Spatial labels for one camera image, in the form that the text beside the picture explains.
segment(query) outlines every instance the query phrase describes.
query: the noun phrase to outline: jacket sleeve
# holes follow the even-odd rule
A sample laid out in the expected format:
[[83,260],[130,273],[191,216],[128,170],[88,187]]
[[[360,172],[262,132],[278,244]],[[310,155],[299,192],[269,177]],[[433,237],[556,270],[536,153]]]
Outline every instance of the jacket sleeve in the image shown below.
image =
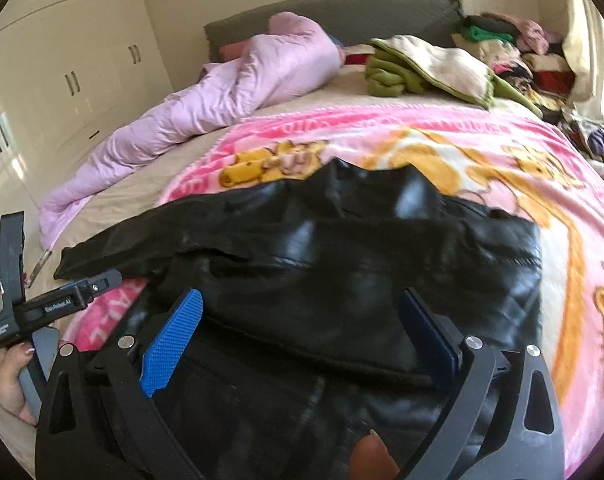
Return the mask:
[[36,430],[0,406],[0,439],[20,465],[35,478]]

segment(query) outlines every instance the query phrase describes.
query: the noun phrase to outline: gray headboard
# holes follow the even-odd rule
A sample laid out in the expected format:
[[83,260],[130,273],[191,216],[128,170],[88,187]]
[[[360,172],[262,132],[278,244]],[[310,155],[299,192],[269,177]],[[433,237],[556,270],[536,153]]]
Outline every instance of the gray headboard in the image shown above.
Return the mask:
[[284,10],[315,20],[345,45],[410,34],[452,47],[451,33],[461,26],[462,0],[287,0],[205,25],[210,60],[222,60],[221,46],[265,33],[269,18]]

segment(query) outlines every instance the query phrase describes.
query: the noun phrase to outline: pillow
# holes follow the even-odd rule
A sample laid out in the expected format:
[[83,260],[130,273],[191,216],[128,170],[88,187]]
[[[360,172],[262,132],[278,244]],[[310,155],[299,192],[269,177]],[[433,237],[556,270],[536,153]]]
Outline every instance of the pillow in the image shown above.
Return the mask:
[[220,56],[222,56],[222,61],[226,63],[227,61],[232,61],[242,57],[242,51],[248,42],[249,40],[243,40],[238,41],[237,43],[221,46]]

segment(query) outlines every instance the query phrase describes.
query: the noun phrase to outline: metal screw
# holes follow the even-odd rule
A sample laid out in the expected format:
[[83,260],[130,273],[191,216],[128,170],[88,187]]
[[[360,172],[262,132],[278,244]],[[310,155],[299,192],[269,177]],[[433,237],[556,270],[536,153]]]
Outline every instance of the metal screw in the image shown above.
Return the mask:
[[63,344],[60,348],[60,355],[62,357],[67,357],[73,353],[74,346],[71,343]]
[[466,338],[466,346],[468,348],[472,348],[473,350],[479,350],[480,348],[482,348],[484,346],[484,343],[482,342],[482,340],[479,337],[476,337],[474,335],[469,335]]
[[118,340],[118,346],[122,349],[127,349],[127,348],[131,348],[131,346],[133,346],[135,344],[136,340],[133,336],[131,335],[123,335],[119,340]]
[[535,345],[527,346],[526,351],[533,357],[539,357],[542,354],[542,351]]

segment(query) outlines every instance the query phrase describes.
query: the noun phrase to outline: white cabinet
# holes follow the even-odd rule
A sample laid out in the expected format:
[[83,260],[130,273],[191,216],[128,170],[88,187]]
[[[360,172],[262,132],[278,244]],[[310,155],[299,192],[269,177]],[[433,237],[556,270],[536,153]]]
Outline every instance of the white cabinet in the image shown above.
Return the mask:
[[10,0],[0,14],[0,215],[37,208],[173,91],[144,0]]

